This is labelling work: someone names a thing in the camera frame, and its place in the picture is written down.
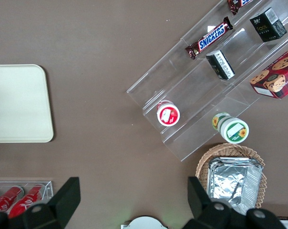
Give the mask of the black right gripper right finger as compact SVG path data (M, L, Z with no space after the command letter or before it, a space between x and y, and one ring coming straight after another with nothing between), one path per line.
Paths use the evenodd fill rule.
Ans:
M197 177L187 181L187 199L193 218L185 229L247 229L246 216L237 213L228 205L212 201Z

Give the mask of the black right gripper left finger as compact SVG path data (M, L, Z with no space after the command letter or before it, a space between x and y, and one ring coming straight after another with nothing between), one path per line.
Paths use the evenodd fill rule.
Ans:
M80 179L70 177L46 204L36 204L22 215L25 229L63 229L81 201Z

